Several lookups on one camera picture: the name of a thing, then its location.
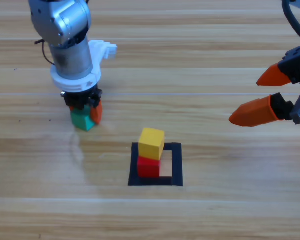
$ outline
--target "wooden table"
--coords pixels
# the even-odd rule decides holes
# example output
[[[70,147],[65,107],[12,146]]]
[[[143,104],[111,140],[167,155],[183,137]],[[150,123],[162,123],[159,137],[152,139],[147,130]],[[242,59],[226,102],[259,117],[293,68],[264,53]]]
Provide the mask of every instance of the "wooden table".
[[[118,53],[86,133],[34,45],[28,1],[0,0],[0,240],[300,240],[300,125],[228,121],[243,103],[300,94],[256,85],[300,45],[280,1],[89,5],[89,38]],[[182,143],[184,187],[128,186],[144,127]]]

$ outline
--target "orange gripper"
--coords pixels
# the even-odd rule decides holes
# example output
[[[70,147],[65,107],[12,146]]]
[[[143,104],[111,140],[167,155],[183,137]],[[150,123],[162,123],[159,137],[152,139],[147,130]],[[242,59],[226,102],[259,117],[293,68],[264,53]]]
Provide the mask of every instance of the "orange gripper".
[[[229,118],[229,121],[241,127],[256,127],[280,121],[271,107],[271,95],[242,104]]]

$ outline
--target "cube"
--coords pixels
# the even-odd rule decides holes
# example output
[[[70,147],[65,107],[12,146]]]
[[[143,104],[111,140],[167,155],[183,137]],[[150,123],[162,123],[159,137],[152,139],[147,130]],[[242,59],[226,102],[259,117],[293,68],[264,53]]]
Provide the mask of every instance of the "cube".
[[[84,131],[89,131],[95,126],[95,122],[90,117],[90,107],[85,105],[83,110],[74,108],[71,111],[72,124]]]
[[[138,157],[137,172],[140,178],[159,178],[161,161]]]
[[[165,132],[144,128],[138,142],[139,156],[160,161],[165,146]]]

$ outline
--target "black tape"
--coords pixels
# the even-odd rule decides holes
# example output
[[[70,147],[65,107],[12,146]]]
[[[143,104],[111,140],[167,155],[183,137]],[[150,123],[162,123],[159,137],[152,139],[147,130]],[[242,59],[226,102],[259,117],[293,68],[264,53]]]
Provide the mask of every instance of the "black tape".
[[[143,178],[138,176],[138,143],[133,142],[131,147],[131,164],[128,186],[184,186],[182,144],[166,143],[164,151],[172,151],[172,177],[161,176],[158,178]]]

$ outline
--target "black cable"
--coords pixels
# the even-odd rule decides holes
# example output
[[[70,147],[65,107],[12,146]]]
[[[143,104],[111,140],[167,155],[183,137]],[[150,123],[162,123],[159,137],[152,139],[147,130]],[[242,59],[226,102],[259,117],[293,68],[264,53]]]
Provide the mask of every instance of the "black cable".
[[[45,60],[47,60],[48,63],[50,63],[50,64],[52,64],[52,65],[55,65],[53,62],[51,62],[51,61],[47,58],[47,56],[46,56],[46,54],[45,54],[45,42],[42,43],[42,53],[43,53],[43,56],[44,56]]]
[[[290,2],[292,2],[292,1],[291,0],[282,0],[283,12],[284,12],[286,19],[288,20],[291,27],[293,28],[293,30],[300,37],[300,23],[298,22],[295,15],[291,11]]]
[[[41,39],[41,40],[39,40],[39,41],[36,41],[34,44],[40,44],[40,43],[42,43],[42,53],[43,53],[43,56],[44,56],[44,58],[45,58],[45,60],[47,60],[47,62],[48,63],[50,63],[50,64],[52,64],[52,65],[55,65],[53,62],[51,62],[48,58],[47,58],[47,56],[46,56],[46,53],[45,53],[45,40],[43,40],[43,39]]]

